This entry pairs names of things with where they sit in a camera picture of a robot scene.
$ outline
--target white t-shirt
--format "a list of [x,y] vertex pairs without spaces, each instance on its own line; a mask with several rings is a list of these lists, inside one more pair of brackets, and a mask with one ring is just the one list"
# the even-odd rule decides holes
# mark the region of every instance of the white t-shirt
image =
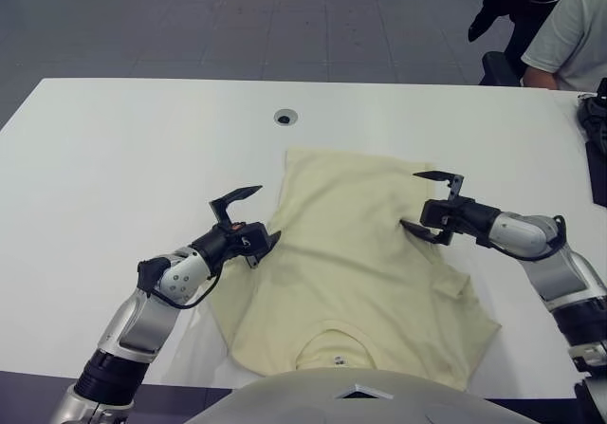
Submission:
[[561,90],[595,92],[607,77],[607,0],[560,0],[521,58]]

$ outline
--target t-shirt sleeve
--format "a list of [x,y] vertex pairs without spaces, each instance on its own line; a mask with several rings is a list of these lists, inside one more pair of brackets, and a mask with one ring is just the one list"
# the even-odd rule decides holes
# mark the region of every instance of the t-shirt sleeve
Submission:
[[560,0],[521,60],[539,70],[556,73],[584,35],[583,15],[582,0]]

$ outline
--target black chair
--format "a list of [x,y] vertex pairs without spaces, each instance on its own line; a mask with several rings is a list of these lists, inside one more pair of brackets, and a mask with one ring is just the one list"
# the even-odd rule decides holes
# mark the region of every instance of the black chair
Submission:
[[479,85],[501,85],[506,87],[521,87],[519,78],[508,63],[503,52],[490,51],[483,56],[485,76]]

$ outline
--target white table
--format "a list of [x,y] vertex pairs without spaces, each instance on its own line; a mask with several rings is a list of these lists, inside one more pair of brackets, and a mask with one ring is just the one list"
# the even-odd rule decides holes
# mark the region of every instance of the white table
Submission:
[[[43,80],[0,132],[0,370],[76,377],[134,288],[137,262],[206,231],[209,200],[263,184],[231,213],[269,219],[289,146],[427,160],[463,174],[462,194],[480,202],[561,213],[571,245],[604,273],[607,213],[592,204],[583,141],[566,114],[576,94],[560,95],[556,103],[548,91],[521,88]],[[278,126],[279,108],[299,121]],[[464,236],[444,252],[503,325],[469,389],[573,396],[579,374],[519,265]],[[250,380],[226,367],[212,322],[193,364],[204,365],[201,378],[164,379],[188,319],[147,382]]]

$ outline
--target black cable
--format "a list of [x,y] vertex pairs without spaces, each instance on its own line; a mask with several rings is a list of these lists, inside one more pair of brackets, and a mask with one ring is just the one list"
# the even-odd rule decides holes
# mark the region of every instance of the black cable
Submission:
[[152,294],[154,296],[158,297],[159,299],[161,299],[162,301],[164,301],[165,303],[167,303],[168,305],[170,305],[171,307],[178,308],[179,310],[188,310],[188,309],[196,307],[197,305],[199,305],[200,303],[202,303],[202,301],[207,296],[209,296],[209,293],[211,293],[211,291],[217,286],[217,283],[219,282],[220,278],[221,278],[221,270],[219,271],[219,273],[217,273],[217,275],[215,275],[215,280],[206,289],[206,291],[204,293],[202,293],[202,296],[200,296],[198,299],[196,299],[196,301],[194,301],[193,303],[187,304],[187,305],[182,305],[182,304],[176,303],[171,298],[166,297],[164,294],[160,293],[156,289],[152,290]]
[[484,234],[483,232],[478,231],[476,229],[476,227],[474,227],[468,220],[460,218],[460,217],[453,217],[453,218],[455,219],[456,222],[461,223],[462,225],[466,225],[466,227],[468,227],[468,229],[470,230],[470,234],[472,234],[477,239],[481,239],[481,241],[483,242],[483,245],[487,245],[492,249],[496,249],[497,251],[504,254],[505,256],[509,256],[510,258],[514,258],[515,260],[518,260],[518,261],[534,262],[534,261],[544,260],[546,258],[551,257],[555,253],[557,253],[560,249],[562,249],[562,247],[567,242],[567,225],[565,224],[565,219],[562,217],[562,215],[555,215],[553,217],[553,220],[557,223],[558,232],[557,232],[557,237],[555,237],[552,241],[550,241],[548,243],[548,245],[550,245],[550,247],[552,249],[543,255],[526,256],[526,257],[517,255],[516,253],[512,253],[511,251],[501,248],[500,246],[498,246],[497,244],[492,242],[489,239],[487,234]]

